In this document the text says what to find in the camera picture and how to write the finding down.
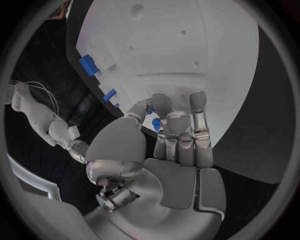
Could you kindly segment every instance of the blue clip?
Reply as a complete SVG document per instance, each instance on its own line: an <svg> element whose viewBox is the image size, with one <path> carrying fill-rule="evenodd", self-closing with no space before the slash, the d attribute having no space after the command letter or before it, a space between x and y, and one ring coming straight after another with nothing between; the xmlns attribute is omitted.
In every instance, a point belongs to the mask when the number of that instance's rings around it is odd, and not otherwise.
<svg viewBox="0 0 300 240"><path fill-rule="evenodd" d="M161 128L161 120L156 117L152 120L152 125L155 129L155 131L159 132L160 131L160 128Z"/></svg>
<svg viewBox="0 0 300 240"><path fill-rule="evenodd" d="M94 60L88 54L80 58L79 62L90 77L100 71L95 65Z"/></svg>
<svg viewBox="0 0 300 240"><path fill-rule="evenodd" d="M117 94L116 90L112 89L103 97L103 100L105 102L108 102L116 94Z"/></svg>

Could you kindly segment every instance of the white robotic arm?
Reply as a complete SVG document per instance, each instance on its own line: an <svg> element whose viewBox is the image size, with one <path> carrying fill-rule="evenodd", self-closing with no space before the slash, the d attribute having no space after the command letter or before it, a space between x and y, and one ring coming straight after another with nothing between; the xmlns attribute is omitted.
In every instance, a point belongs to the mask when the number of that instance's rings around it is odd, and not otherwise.
<svg viewBox="0 0 300 240"><path fill-rule="evenodd" d="M23 112L33 130L49 145L60 145L80 163L85 163L84 157L88 144L76 140L80 137L77 126L69 127L49 107L37 102L31 95L30 88L25 83L17 83L10 93L11 107L16 112Z"/></svg>

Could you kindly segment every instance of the wire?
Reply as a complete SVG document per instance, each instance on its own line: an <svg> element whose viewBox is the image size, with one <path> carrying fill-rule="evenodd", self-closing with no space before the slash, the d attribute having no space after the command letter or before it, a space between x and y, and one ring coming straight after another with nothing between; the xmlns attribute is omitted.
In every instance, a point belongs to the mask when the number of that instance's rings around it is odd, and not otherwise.
<svg viewBox="0 0 300 240"><path fill-rule="evenodd" d="M46 93L48 94L51 102L52 102L52 105L53 105L53 109L54 109L54 112L59 116L60 115L60 109L59 109L59 105L58 105L58 102L55 98L55 96L52 94L51 91L49 91L42 83L38 82L38 81L27 81L27 82L21 82L21 81L18 81L18 80L11 80L10 81L11 84L18 84L18 83L24 83L26 85L28 85L29 87L31 88L36 88L36 89L42 89L44 91L46 91Z"/></svg>

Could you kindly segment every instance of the blue object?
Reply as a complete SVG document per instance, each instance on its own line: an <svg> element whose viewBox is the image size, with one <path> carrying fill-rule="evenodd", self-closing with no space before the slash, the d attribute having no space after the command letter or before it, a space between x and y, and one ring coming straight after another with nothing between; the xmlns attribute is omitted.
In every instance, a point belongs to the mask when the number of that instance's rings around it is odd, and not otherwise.
<svg viewBox="0 0 300 240"><path fill-rule="evenodd" d="M95 65L94 60L88 54L80 58L79 62L90 77L100 71Z"/></svg>
<svg viewBox="0 0 300 240"><path fill-rule="evenodd" d="M161 128L161 120L156 117L152 120L152 125L155 129L155 131L159 132L160 131L160 128Z"/></svg>
<svg viewBox="0 0 300 240"><path fill-rule="evenodd" d="M112 89L110 90L104 97L103 97L103 100L105 102L108 102L114 95L116 95L116 90Z"/></svg>

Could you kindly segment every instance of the black background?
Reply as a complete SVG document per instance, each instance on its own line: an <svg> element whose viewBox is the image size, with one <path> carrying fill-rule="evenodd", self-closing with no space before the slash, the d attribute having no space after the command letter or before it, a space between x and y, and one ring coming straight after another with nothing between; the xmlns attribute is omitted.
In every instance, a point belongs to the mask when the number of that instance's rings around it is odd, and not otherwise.
<svg viewBox="0 0 300 240"><path fill-rule="evenodd" d="M11 32L17 25L21 17L27 12L34 3L33 0L27 1L3 1L1 2L1 44L3 49L4 43L7 42ZM284 22L294 39L300 43L297 32L299 32L300 22L297 13L300 13L300 4L297 0L268 0L270 6L277 12L281 20ZM282 215L281 219L271 229L271 231L263 238L264 240L286 238L287 233L292 238L299 236L298 231L298 215L300 213L298 204L300 203L300 191L298 190L289 208ZM0 196L0 221L1 235L9 239L36 239L31 231L23 224L23 222L15 214L7 200L5 193L1 190Z"/></svg>

